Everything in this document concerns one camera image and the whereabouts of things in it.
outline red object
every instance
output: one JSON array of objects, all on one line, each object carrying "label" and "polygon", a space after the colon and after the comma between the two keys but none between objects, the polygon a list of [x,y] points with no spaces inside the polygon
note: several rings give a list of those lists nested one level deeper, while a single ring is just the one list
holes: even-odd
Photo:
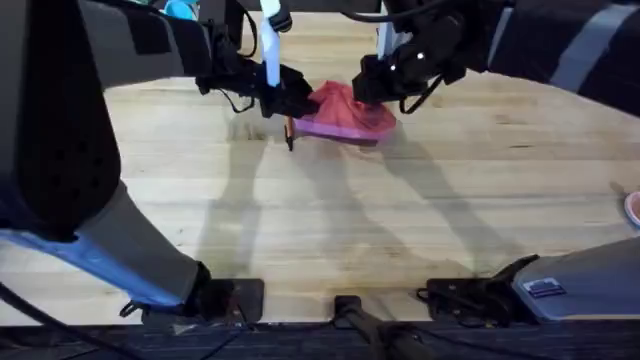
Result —
[{"label": "red object", "polygon": [[315,115],[295,119],[307,133],[355,140],[380,140],[396,126],[395,116],[384,105],[367,105],[353,98],[351,86],[327,81],[309,99],[320,104]]}]

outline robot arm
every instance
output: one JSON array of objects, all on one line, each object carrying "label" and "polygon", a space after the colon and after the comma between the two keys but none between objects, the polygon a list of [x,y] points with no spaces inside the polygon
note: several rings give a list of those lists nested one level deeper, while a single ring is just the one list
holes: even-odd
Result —
[{"label": "robot arm", "polygon": [[189,76],[202,94],[259,99],[265,117],[316,112],[301,73],[281,66],[272,87],[262,64],[238,54],[246,12],[218,5],[221,22],[198,23],[119,0],[0,4],[0,236],[126,291],[123,316],[211,321],[232,302],[243,321],[261,316],[260,280],[211,280],[136,208],[103,98],[110,86]]},{"label": "robot arm", "polygon": [[[640,115],[635,2],[433,1],[431,9],[411,16],[401,15],[420,8],[419,2],[384,3],[395,33],[410,39],[387,46],[381,58],[362,59],[353,81],[358,100],[397,100],[411,113],[441,82],[458,81],[470,69],[557,86]],[[421,98],[406,109],[413,95]]]},{"label": "robot arm", "polygon": [[[419,8],[413,0],[385,4],[391,15],[384,19],[411,38],[381,57],[363,58],[353,81],[361,101],[398,100],[411,113],[438,84],[471,69],[556,86],[640,116],[636,2],[434,0],[437,6],[411,16],[400,14]],[[420,99],[406,109],[410,95]],[[640,272],[639,249],[635,238],[563,256],[529,256],[489,279],[431,279],[417,295],[435,320],[480,319],[480,326],[637,318],[640,292],[628,284]]]}]

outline sticker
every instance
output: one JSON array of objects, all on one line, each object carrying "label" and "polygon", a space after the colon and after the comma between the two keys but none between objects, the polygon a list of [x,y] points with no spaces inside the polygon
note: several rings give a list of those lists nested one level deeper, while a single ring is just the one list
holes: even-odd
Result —
[{"label": "sticker", "polygon": [[529,295],[535,299],[547,296],[564,295],[567,293],[560,283],[554,278],[529,281],[522,284],[522,287],[524,287],[529,292]]}]

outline wooden tabletop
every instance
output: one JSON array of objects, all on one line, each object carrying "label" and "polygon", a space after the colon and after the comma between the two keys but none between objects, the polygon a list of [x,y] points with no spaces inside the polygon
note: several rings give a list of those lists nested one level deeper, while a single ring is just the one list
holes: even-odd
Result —
[{"label": "wooden tabletop", "polygon": [[[294,14],[282,61],[314,87],[349,83],[375,28]],[[322,321],[336,294],[425,320],[429,278],[491,275],[513,260],[631,236],[620,198],[640,185],[640,122],[561,90],[469,74],[374,148],[235,115],[190,79],[106,94],[131,196],[214,277],[266,282],[265,321]],[[137,323],[127,296],[54,258],[2,243],[0,280],[72,324]],[[30,324],[6,305],[0,325]]]}]

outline pink object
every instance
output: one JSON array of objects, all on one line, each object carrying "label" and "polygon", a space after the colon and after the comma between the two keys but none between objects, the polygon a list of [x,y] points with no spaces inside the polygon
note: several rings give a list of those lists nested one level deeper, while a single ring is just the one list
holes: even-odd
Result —
[{"label": "pink object", "polygon": [[396,126],[384,105],[367,105],[353,98],[351,86],[327,81],[309,99],[320,103],[315,115],[295,119],[296,129],[311,134],[355,140],[380,140]]},{"label": "pink object", "polygon": [[640,192],[634,192],[627,196],[624,200],[624,211],[629,220],[635,226],[640,227]]}]

